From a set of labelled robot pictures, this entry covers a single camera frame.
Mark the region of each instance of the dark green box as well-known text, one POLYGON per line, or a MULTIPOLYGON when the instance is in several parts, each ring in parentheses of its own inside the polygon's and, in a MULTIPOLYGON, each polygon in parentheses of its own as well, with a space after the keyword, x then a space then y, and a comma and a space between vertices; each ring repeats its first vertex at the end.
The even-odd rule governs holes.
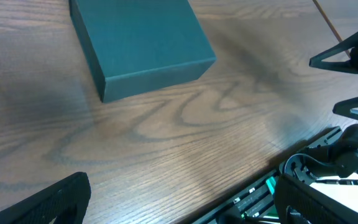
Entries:
POLYGON ((216 60, 187 0, 70 0, 102 102, 199 78, 216 60))

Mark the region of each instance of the wooden surface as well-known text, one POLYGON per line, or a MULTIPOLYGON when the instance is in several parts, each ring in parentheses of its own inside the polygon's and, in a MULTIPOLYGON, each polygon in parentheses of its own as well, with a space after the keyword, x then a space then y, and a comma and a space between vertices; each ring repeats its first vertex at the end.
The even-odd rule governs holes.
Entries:
POLYGON ((0 210, 85 171, 85 223, 179 222, 297 141, 352 123, 331 110, 358 96, 358 76, 308 67, 337 44, 312 1, 191 5, 213 67, 104 105, 68 1, 0 0, 0 210))

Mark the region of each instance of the cardboard box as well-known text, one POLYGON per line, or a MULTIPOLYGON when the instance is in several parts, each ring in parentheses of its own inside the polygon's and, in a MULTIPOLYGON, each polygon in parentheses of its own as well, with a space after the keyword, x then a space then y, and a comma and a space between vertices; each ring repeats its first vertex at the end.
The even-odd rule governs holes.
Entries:
POLYGON ((102 102, 198 79, 216 60, 187 0, 70 0, 102 102))

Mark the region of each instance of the wooden table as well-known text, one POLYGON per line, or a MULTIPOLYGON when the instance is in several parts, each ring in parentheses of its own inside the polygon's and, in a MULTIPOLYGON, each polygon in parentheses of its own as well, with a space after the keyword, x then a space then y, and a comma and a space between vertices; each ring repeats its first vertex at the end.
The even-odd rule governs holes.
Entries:
POLYGON ((191 5, 213 67, 104 105, 68 1, 0 0, 0 210, 84 171, 85 223, 179 222, 297 141, 353 122, 331 110, 358 96, 358 76, 308 67, 337 44, 312 1, 191 5))

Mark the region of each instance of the wood grain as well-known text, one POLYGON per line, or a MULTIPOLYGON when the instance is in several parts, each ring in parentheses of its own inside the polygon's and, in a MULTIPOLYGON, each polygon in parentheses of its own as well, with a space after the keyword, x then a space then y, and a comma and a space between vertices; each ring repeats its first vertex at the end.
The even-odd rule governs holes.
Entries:
POLYGON ((331 110, 358 96, 358 76, 308 67, 337 44, 312 1, 191 5, 213 67, 104 105, 68 1, 0 0, 0 210, 84 171, 85 223, 179 222, 297 141, 353 123, 331 110))

